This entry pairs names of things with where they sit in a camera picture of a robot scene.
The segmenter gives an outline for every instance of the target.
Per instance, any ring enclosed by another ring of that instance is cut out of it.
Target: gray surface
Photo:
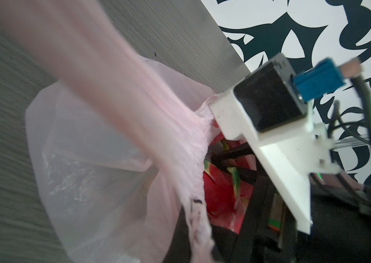
[[[103,6],[141,55],[217,91],[249,73],[199,0]],[[70,261],[39,200],[23,120],[38,91],[54,81],[0,29],[0,262]]]

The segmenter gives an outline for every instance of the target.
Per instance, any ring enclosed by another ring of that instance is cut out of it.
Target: black and white pattern
[[[371,87],[371,0],[202,0],[246,66],[255,70],[279,52],[296,72],[308,70],[325,57],[336,64],[358,57]],[[330,123],[334,100],[341,102],[346,122],[363,119],[350,83],[314,101],[314,119]],[[357,125],[358,134],[366,130]],[[349,135],[337,130],[336,139]],[[337,160],[360,183],[371,184],[368,146],[341,149]]]

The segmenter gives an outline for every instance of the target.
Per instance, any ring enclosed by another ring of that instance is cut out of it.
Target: black component
[[[210,161],[212,164],[214,164],[216,167],[221,169],[223,166],[222,161],[227,159],[235,159],[240,156],[244,155],[253,155],[254,152],[251,150],[251,147],[248,143],[243,143],[241,145],[238,145],[237,147],[234,147],[232,149],[221,151],[219,153],[212,154]]]
[[[340,107],[340,101],[338,100],[335,100],[334,103],[333,103],[333,113],[332,113],[332,116],[331,116],[331,120],[330,120],[330,125],[328,127],[328,134],[329,134],[329,138],[331,136],[331,131],[334,129],[334,123],[335,121],[337,120],[340,124],[340,126],[345,130],[345,132],[347,132],[349,135],[355,137],[356,139],[360,140],[361,142],[365,143],[365,144],[369,144],[371,145],[371,142],[362,138],[361,136],[359,136],[358,134],[354,133],[353,131],[351,131],[349,128],[346,127],[346,125],[344,124],[341,116],[340,116],[340,112],[339,112],[339,107]]]
[[[344,189],[329,190],[351,199]],[[371,262],[371,217],[359,213],[358,208],[335,202],[318,187],[311,187],[311,217],[311,234],[298,233],[298,262]]]
[[[238,235],[229,229],[212,225],[212,236],[224,260],[223,262],[231,262],[231,252]]]
[[[280,53],[234,87],[235,97],[257,131],[276,128],[307,114],[307,104],[298,98],[299,92],[292,84],[294,75],[288,59]]]
[[[249,183],[251,185],[254,185],[256,183],[257,176],[263,176],[257,171],[246,168],[237,167],[237,172],[242,181]]]
[[[254,242],[258,238],[256,236],[259,232],[259,226],[266,226],[268,223],[268,217],[265,218],[264,211],[268,210],[270,213],[271,202],[268,204],[268,209],[265,205],[269,199],[273,200],[274,194],[274,189],[269,186],[269,182],[270,180],[267,177],[260,176],[257,178],[240,233],[231,251],[230,262],[251,262],[253,252],[258,255],[258,251],[253,251],[255,249]]]
[[[341,197],[340,195],[336,195],[335,193],[332,193],[326,186],[322,185],[319,180],[317,179],[316,175],[311,173],[310,174],[311,179],[317,184],[317,186],[323,190],[325,193],[327,193],[329,196],[334,197],[336,200],[342,202],[343,204],[347,204],[353,208],[358,207],[358,203],[353,203],[349,199],[345,199],[344,197]]]
[[[288,209],[286,209],[286,217],[283,228],[282,249],[278,250],[275,247],[267,248],[265,252],[265,262],[295,262],[298,231],[296,230],[296,220]]]
[[[224,234],[225,232],[220,231],[218,229],[216,233]],[[228,247],[222,244],[222,249],[227,250]],[[218,262],[223,262],[222,255],[217,247],[217,242],[216,242],[216,245],[213,247],[212,256],[214,260]],[[167,254],[165,255],[165,258],[163,259],[163,263],[177,263],[177,262],[189,263],[190,260],[191,260],[191,248],[190,248],[190,240],[188,237],[188,227],[187,227],[187,223],[185,222],[184,208],[181,207],[181,210],[179,211],[179,215],[178,215],[177,224],[175,225],[174,235],[172,236],[171,245],[169,246],[169,249],[168,249]]]

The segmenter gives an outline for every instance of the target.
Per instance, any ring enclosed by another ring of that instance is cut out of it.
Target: translucent plastic bag
[[[214,94],[143,60],[194,111]],[[77,263],[160,262],[180,204],[172,184],[155,178],[152,161],[62,81],[39,92],[25,120],[39,194],[69,257]]]

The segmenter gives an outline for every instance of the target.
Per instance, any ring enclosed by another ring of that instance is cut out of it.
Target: red object
[[[210,165],[210,175],[203,173],[204,195],[211,224],[239,234],[253,186],[241,181],[241,201],[234,209],[232,176]]]
[[[209,146],[211,146],[213,144],[217,144],[218,142],[220,142],[224,138],[225,138],[225,136],[223,136],[223,133],[219,133],[218,135],[216,135],[216,137],[213,139],[213,141],[209,144]]]

